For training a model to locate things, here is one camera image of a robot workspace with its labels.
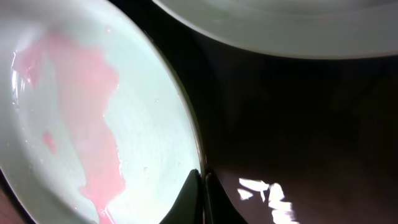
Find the light blue plate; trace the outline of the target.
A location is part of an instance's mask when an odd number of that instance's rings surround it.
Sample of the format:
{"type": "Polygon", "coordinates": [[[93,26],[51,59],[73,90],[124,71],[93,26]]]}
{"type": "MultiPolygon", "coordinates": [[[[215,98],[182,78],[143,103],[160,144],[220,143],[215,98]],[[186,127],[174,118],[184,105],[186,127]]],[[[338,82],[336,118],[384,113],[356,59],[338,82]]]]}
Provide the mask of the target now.
{"type": "Polygon", "coordinates": [[[1,1],[1,170],[34,223],[160,223],[197,133],[149,38],[109,1],[1,1]]]}
{"type": "Polygon", "coordinates": [[[224,44],[310,59],[397,54],[396,0],[154,0],[224,44]]]}

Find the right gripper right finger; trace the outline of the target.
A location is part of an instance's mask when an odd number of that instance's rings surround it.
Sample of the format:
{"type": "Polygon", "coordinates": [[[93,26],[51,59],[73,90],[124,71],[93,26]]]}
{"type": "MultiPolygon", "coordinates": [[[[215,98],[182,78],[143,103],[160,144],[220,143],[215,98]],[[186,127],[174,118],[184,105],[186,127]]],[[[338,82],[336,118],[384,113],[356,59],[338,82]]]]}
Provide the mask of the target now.
{"type": "Polygon", "coordinates": [[[206,224],[248,224],[234,208],[214,172],[205,177],[204,202],[206,224]]]}

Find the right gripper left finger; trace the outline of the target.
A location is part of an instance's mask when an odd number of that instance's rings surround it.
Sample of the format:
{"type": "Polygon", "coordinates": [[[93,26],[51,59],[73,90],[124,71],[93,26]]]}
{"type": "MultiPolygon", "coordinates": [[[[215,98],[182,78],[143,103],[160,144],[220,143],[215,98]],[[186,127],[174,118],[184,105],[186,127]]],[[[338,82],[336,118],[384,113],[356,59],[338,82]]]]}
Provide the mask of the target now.
{"type": "Polygon", "coordinates": [[[189,172],[170,211],[160,224],[202,224],[203,196],[199,171],[189,172]]]}

